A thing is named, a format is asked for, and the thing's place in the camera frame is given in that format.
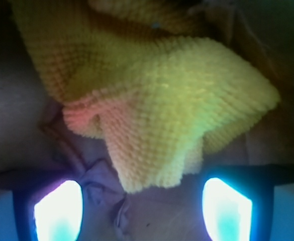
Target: textured cloth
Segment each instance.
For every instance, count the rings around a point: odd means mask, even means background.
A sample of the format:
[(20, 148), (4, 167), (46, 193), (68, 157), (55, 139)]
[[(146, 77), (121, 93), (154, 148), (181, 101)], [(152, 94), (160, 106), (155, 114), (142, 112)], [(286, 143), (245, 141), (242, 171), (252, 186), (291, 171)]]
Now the textured cloth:
[(200, 170), (203, 152), (222, 149), (279, 101), (269, 81), (238, 55), (186, 36), (201, 35), (197, 26), (174, 28), (185, 18), (168, 2), (142, 1), (165, 9), (154, 15), (152, 8), (137, 14), (139, 1), (107, 1), (117, 3), (116, 11), (98, 2), (12, 6), (47, 91), (64, 105), (68, 128), (105, 139), (125, 191), (178, 185), (183, 173)]

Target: glowing lens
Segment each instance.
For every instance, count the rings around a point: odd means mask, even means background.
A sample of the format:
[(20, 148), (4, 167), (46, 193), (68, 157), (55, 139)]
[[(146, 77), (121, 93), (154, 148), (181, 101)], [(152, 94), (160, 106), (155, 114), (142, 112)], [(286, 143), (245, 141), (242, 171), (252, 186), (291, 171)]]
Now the glowing lens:
[(38, 241), (76, 240), (82, 213), (80, 185), (75, 181), (65, 181), (34, 207)]
[(203, 189), (203, 216), (213, 241), (246, 241), (250, 238), (252, 201), (219, 178)]

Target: yellow knit fabric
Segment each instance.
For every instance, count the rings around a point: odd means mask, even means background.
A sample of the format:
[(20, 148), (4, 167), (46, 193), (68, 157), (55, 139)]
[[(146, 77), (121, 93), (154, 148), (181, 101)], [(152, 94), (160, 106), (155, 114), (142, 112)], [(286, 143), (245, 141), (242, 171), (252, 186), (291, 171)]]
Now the yellow knit fabric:
[[(178, 185), (183, 173), (200, 170), (203, 152), (219, 151), (279, 101), (269, 81), (222, 44), (181, 36), (201, 31), (165, 1), (99, 2), (13, 0), (12, 7), (68, 128), (105, 139), (127, 192)], [(121, 3), (132, 3), (130, 11)]]

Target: crumpled fabric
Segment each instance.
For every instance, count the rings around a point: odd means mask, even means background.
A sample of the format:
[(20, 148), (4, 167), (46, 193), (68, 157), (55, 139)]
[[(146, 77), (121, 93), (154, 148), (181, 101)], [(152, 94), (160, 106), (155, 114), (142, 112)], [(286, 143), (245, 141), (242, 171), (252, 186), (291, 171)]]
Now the crumpled fabric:
[(96, 160), (77, 181), (84, 201), (77, 240), (131, 240), (127, 217), (130, 201), (107, 161)]
[(279, 102), (269, 81), (222, 44), (184, 27), (170, 32), (187, 20), (169, 1), (143, 1), (163, 10), (156, 15), (153, 8), (137, 12), (137, 1), (99, 2), (12, 6), (47, 91), (64, 105), (66, 125), (105, 139), (126, 192), (178, 185), (200, 170), (203, 153), (221, 150)]

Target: beige surface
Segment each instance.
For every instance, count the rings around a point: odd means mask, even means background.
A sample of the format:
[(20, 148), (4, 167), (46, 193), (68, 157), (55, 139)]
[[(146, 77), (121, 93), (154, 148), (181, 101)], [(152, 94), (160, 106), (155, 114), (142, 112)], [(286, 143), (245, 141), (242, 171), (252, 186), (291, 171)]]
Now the beige surface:
[[(268, 46), (279, 74), (273, 83), (283, 99), (280, 107), (246, 136), (205, 158), (205, 165), (294, 163), (294, 1), (238, 2), (254, 32)], [(0, 16), (0, 169), (24, 165), (48, 167), (54, 147), (36, 129), (47, 95), (16, 29), (5, 11), (0, 12), (4, 14)], [(187, 176), (177, 188), (152, 188), (134, 196), (134, 238), (205, 240), (206, 234), (194, 228), (197, 223), (204, 228), (197, 213), (199, 191), (199, 177)]]

